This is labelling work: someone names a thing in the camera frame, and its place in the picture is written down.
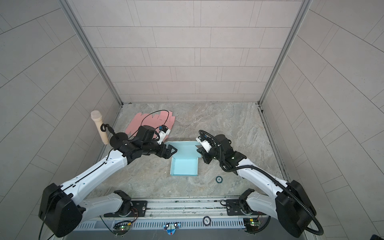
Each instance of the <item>tiled wall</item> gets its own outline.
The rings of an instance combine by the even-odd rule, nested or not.
[[[56,0],[0,1],[1,239],[37,239],[43,189],[93,165],[94,109],[119,105]]]
[[[123,102],[258,101],[301,5],[68,2]]]
[[[384,236],[383,16],[384,1],[314,0],[262,106],[328,240]]]

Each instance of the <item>pink cardboard sheet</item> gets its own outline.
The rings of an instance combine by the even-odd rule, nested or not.
[[[133,133],[137,131],[137,129],[141,125],[141,121],[148,116],[149,113],[137,113],[135,117],[132,119],[131,123],[128,125],[127,129],[125,130],[125,133],[128,136],[131,136]],[[160,114],[155,114],[153,116],[148,116],[144,119],[143,125],[148,125],[154,128],[157,128],[161,125],[166,125],[169,129],[172,128],[173,124],[175,123],[175,116],[172,116],[172,112],[169,111],[169,117],[167,119],[168,113],[166,111],[161,111]]]

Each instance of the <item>marble floor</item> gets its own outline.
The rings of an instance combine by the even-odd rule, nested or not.
[[[282,178],[255,103],[125,104],[115,132],[124,132],[137,113],[151,113],[160,109],[172,111],[175,116],[175,124],[167,141],[194,141],[200,129],[214,136],[224,134],[232,141],[235,151]],[[110,146],[106,148],[106,154],[110,149]],[[248,180],[224,172],[216,160],[208,165],[199,159],[198,176],[193,177],[171,176],[170,164],[171,159],[156,155],[142,156],[107,178],[88,198],[108,195],[119,189],[132,198],[234,196],[248,188],[261,192]],[[215,181],[218,175],[223,178],[220,184]]]

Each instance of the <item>beige microphone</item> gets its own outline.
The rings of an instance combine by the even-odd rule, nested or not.
[[[101,140],[103,141],[103,143],[105,144],[105,145],[108,145],[108,136],[107,136],[107,132],[105,131],[105,132],[103,132],[101,129],[100,129],[100,127],[101,127],[101,125],[103,124],[103,116],[101,115],[101,113],[99,112],[99,111],[97,111],[97,110],[95,110],[95,111],[92,111],[91,112],[91,118],[92,118],[92,120],[95,122],[95,124],[96,124],[96,128],[97,128],[97,130],[99,131],[99,134],[100,134],[100,137],[101,137]]]

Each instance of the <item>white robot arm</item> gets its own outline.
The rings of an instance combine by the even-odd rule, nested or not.
[[[95,199],[84,198],[110,175],[141,155],[156,154],[168,159],[177,152],[173,146],[166,146],[162,142],[170,132],[164,125],[159,133],[155,133],[153,127],[140,126],[132,140],[125,133],[115,134],[113,129],[110,131],[113,133],[110,140],[113,149],[108,156],[62,185],[51,184],[45,188],[39,217],[57,237],[69,234],[79,223],[99,215],[127,215],[131,210],[131,198],[121,190]],[[276,218],[295,237],[299,237],[304,230],[319,235],[323,233],[314,217],[316,211],[299,183],[288,183],[258,168],[246,156],[233,151],[231,141],[222,134],[214,137],[202,130],[199,134],[197,141],[202,146],[197,151],[206,164],[217,159],[224,171],[248,179],[267,194],[262,195],[252,189],[242,194],[239,200],[244,213],[258,211]],[[318,231],[307,227],[312,220],[317,222]]]

